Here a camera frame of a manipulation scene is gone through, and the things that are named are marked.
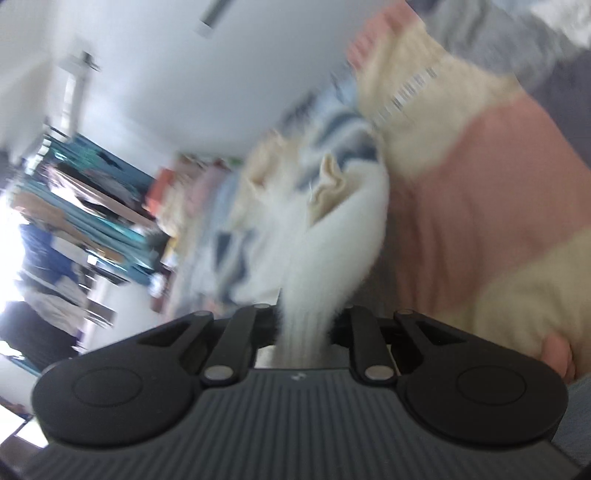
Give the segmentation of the white fleece striped sweater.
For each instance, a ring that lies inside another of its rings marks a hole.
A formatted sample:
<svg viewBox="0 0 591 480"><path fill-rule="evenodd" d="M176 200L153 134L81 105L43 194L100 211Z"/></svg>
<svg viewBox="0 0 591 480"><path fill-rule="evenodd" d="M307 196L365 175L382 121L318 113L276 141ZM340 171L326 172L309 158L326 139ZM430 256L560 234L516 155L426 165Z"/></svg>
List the white fleece striped sweater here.
<svg viewBox="0 0 591 480"><path fill-rule="evenodd" d="M267 367L335 364L329 332L386 236L390 180L370 121L340 107L250 153L215 243L215 295L276 304Z"/></svg>

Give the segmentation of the hanging clothes rack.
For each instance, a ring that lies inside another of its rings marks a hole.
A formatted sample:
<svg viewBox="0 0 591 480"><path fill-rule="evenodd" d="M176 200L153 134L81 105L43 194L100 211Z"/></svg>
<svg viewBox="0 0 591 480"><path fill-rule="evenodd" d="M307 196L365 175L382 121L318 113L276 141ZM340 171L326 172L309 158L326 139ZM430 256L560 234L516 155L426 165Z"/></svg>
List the hanging clothes rack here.
<svg viewBox="0 0 591 480"><path fill-rule="evenodd" d="M10 183L22 262L19 297L1 311L1 339L33 369L73 358L90 320L86 280L146 286L166 236L139 212L141 195L108 174L76 167L65 144L44 137L45 153Z"/></svg>

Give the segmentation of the pink and cream pillow pile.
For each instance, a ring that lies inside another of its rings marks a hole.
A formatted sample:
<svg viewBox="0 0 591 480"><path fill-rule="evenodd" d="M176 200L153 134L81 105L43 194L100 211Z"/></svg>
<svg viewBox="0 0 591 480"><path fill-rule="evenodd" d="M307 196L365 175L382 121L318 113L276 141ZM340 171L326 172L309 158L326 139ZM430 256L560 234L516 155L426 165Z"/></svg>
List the pink and cream pillow pile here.
<svg viewBox="0 0 591 480"><path fill-rule="evenodd" d="M174 183L166 191L155 217L158 227L169 237L178 238L188 220L204 204L212 190L230 172L221 158L202 161L198 157L179 154L171 169L176 172Z"/></svg>

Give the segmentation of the orange box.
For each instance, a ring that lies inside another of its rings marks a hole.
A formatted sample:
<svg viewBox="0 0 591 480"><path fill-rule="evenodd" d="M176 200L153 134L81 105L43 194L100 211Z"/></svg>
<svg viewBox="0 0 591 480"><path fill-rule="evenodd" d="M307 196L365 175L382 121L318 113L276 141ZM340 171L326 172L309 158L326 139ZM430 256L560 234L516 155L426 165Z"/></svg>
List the orange box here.
<svg viewBox="0 0 591 480"><path fill-rule="evenodd" d="M153 217L156 217L168 188L174 183L176 172L162 168L158 171L144 198L144 209Z"/></svg>

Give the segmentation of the patchwork pastel bed quilt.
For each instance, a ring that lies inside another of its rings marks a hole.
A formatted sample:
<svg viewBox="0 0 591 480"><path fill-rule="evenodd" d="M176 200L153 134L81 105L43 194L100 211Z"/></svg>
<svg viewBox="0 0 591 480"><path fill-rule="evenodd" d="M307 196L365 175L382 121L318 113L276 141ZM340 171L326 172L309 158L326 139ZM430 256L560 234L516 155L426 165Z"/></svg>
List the patchwork pastel bed quilt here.
<svg viewBox="0 0 591 480"><path fill-rule="evenodd" d="M340 107L373 125L390 180L385 240L346 305L412 309L587 375L589 3L398 1L356 38L342 83L270 133ZM242 307L213 272L240 172L185 228L167 320Z"/></svg>

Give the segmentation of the wall air vent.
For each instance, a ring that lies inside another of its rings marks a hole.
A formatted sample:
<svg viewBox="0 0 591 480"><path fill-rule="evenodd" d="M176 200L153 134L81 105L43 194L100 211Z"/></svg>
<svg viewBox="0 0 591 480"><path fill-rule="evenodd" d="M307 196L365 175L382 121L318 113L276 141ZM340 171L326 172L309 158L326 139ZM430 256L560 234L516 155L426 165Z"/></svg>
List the wall air vent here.
<svg viewBox="0 0 591 480"><path fill-rule="evenodd" d="M213 0L208 5L204 14L201 15L199 23L197 24L197 34L207 38L216 28L224 13L228 11L231 5L235 3L233 0Z"/></svg>

